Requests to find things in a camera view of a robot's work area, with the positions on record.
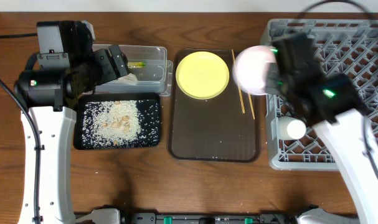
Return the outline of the white paper cup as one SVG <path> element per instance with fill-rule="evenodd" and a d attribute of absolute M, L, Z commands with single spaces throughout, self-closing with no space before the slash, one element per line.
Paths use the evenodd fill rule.
<path fill-rule="evenodd" d="M 282 116 L 278 119 L 278 133 L 281 140 L 301 139 L 306 133 L 306 125 L 301 120 Z"/>

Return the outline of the green snack wrapper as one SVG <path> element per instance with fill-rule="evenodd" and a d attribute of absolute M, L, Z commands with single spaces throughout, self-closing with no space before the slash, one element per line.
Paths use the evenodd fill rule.
<path fill-rule="evenodd" d="M 128 62 L 128 68 L 143 68 L 145 66 L 144 62 Z"/>

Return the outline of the white tissue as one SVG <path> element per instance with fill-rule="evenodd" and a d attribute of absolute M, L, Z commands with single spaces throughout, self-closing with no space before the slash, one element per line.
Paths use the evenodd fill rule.
<path fill-rule="evenodd" d="M 135 74 L 128 74 L 116 80 L 117 83 L 122 83 L 123 85 L 136 85 L 138 83 L 138 78 Z"/>

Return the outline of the white bowl with crumbs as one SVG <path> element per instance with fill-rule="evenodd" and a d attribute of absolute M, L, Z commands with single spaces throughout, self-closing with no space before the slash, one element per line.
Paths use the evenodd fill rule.
<path fill-rule="evenodd" d="M 234 80 L 250 95 L 278 94 L 278 67 L 274 49 L 258 45 L 240 52 L 235 58 Z"/>

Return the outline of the wooden chopstick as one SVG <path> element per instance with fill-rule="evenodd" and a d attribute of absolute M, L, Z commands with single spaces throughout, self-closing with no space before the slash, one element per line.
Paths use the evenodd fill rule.
<path fill-rule="evenodd" d="M 251 114 L 252 114 L 252 118 L 253 120 L 255 120 L 255 111 L 254 111 L 254 108 L 253 108 L 253 101 L 252 101 L 252 96 L 250 93 L 247 93 L 248 95 L 248 101 L 249 101 L 249 105 L 250 105 L 250 111 L 251 111 Z"/>
<path fill-rule="evenodd" d="M 231 49 L 231 54 L 232 54 L 232 63 L 233 63 L 233 65 L 232 65 L 233 78 L 234 78 L 236 86 L 238 88 L 239 100 L 240 100 L 240 106 L 241 106 L 242 114 L 245 114 L 245 106 L 244 106 L 244 102 L 243 102 L 243 96 L 242 96 L 241 87 L 236 82 L 236 79 L 235 79 L 236 61 L 235 61 L 235 52 L 234 52 L 234 49 Z"/>

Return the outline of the yellow plastic plate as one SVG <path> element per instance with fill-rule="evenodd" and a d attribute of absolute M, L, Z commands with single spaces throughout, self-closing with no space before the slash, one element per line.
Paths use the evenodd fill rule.
<path fill-rule="evenodd" d="M 220 95 L 230 80 L 224 60 L 211 52 L 194 52 L 185 56 L 176 69 L 180 90 L 191 98 L 208 100 Z"/>

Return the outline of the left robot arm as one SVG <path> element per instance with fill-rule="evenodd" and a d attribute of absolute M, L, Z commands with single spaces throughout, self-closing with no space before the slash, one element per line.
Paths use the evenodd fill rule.
<path fill-rule="evenodd" d="M 24 195 L 20 223 L 120 223 L 116 208 L 76 217 L 70 193 L 71 147 L 80 95 L 126 76 L 117 45 L 93 50 L 87 21 L 38 22 L 40 50 L 14 84 L 25 137 Z"/>

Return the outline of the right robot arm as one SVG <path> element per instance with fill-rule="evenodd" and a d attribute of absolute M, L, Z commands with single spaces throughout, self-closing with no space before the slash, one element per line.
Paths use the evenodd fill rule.
<path fill-rule="evenodd" d="M 368 107 L 351 79 L 326 76 L 303 32 L 271 42 L 272 87 L 290 113 L 312 127 L 333 156 L 360 223 L 378 223 L 378 145 Z"/>

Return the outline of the grey plastic dishwasher rack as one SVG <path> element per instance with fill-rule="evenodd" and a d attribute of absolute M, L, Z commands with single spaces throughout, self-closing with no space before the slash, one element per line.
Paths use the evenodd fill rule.
<path fill-rule="evenodd" d="M 260 43 L 268 45 L 290 32 L 305 32 L 313 39 L 315 58 L 327 76 L 346 74 L 370 108 L 368 115 L 378 145 L 378 24 L 363 20 L 271 19 Z M 332 155 L 308 128 L 299 140 L 281 140 L 278 119 L 290 116 L 288 103 L 278 95 L 267 95 L 265 117 L 268 161 L 275 170 L 333 171 Z"/>

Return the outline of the brown nut shells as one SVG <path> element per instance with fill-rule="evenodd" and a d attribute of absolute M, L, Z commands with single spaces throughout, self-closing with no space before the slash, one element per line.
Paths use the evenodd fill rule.
<path fill-rule="evenodd" d="M 130 101 L 112 102 L 102 123 L 102 137 L 113 144 L 132 139 L 131 117 L 133 104 Z"/>

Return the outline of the clear plastic bin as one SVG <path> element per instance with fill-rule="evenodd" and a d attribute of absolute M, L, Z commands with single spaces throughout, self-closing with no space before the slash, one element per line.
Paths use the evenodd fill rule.
<path fill-rule="evenodd" d="M 172 85 L 173 63 L 168 60 L 168 51 L 164 47 L 143 45 L 120 45 L 128 62 L 144 62 L 143 68 L 129 68 L 138 78 L 136 85 L 123 85 L 116 81 L 96 87 L 97 93 L 157 93 L 169 96 Z"/>

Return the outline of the dark brown serving tray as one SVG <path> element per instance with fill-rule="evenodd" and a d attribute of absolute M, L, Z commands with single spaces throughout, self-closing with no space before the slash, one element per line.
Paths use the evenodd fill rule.
<path fill-rule="evenodd" d="M 260 154 L 260 127 L 253 120 L 248 95 L 230 77 L 218 96 L 197 100 L 183 93 L 177 83 L 171 94 L 168 151 L 176 159 L 252 162 Z"/>

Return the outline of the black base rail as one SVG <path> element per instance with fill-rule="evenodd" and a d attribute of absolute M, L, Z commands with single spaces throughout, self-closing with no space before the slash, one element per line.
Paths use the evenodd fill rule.
<path fill-rule="evenodd" d="M 318 206 L 311 205 L 295 215 L 284 213 L 261 213 L 244 215 L 232 214 L 195 214 L 195 213 L 131 213 L 113 207 L 102 207 L 91 213 L 76 214 L 76 223 L 121 223 L 121 224 L 248 224 L 248 223 L 298 223 L 300 215 L 320 212 Z"/>

